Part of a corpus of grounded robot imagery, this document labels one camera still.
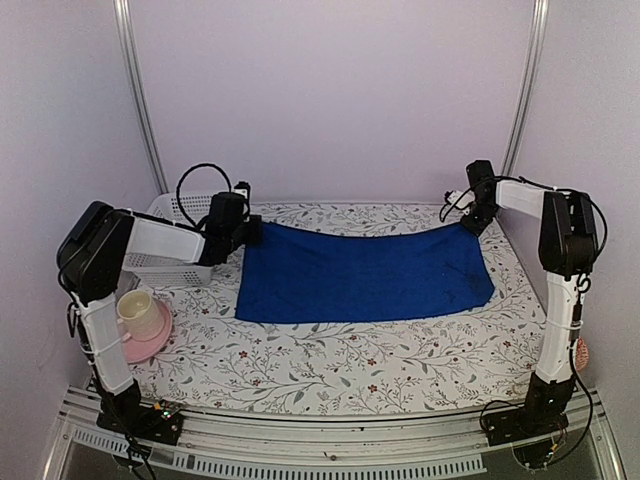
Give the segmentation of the white plastic basket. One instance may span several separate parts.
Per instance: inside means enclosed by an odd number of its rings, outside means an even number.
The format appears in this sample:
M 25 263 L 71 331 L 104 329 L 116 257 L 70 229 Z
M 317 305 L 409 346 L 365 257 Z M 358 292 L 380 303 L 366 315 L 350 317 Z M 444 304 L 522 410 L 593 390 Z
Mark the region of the white plastic basket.
M 181 204 L 193 220 L 201 220 L 208 212 L 212 191 L 190 191 L 181 194 Z M 151 216 L 186 224 L 174 193 L 156 197 L 146 211 Z M 235 275 L 241 269 L 243 250 L 236 250 L 226 264 L 212 267 L 185 264 L 178 260 L 131 254 L 125 258 L 123 270 L 134 274 L 149 287 L 207 286 L 219 276 Z

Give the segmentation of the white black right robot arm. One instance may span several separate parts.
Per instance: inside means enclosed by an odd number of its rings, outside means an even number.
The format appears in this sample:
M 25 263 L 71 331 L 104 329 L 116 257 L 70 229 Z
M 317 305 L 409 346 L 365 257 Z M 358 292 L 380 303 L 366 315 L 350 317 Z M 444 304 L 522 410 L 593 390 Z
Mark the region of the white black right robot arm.
M 524 178 L 498 176 L 488 160 L 466 167 L 473 195 L 462 225 L 478 235 L 499 210 L 513 210 L 540 221 L 538 259 L 546 273 L 548 305 L 540 358 L 531 374 L 524 405 L 486 417 L 485 429 L 510 438 L 537 436 L 568 425 L 565 408 L 579 383 L 576 356 L 583 325 L 583 296 L 605 242 L 597 238 L 601 213 L 582 191 L 543 186 Z

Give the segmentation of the blue towel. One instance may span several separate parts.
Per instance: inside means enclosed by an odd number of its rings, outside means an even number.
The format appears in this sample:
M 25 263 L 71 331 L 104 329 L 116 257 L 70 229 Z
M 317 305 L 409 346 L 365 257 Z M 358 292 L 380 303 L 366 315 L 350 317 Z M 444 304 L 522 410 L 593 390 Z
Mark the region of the blue towel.
M 269 223 L 246 248 L 235 316 L 268 324 L 425 319 L 486 305 L 495 286 L 458 223 L 345 237 Z

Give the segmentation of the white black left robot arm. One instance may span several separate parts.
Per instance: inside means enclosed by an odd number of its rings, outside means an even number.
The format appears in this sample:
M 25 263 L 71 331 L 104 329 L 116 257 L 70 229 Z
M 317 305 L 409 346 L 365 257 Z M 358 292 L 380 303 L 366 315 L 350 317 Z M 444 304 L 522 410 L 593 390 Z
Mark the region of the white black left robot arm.
M 212 268 L 244 245 L 261 240 L 261 219 L 250 212 L 250 187 L 241 182 L 215 194 L 202 225 L 176 223 L 129 209 L 92 202 L 58 249 L 58 281 L 79 317 L 101 397 L 111 419 L 128 434 L 148 426 L 140 390 L 116 325 L 116 292 L 131 255 L 159 257 Z

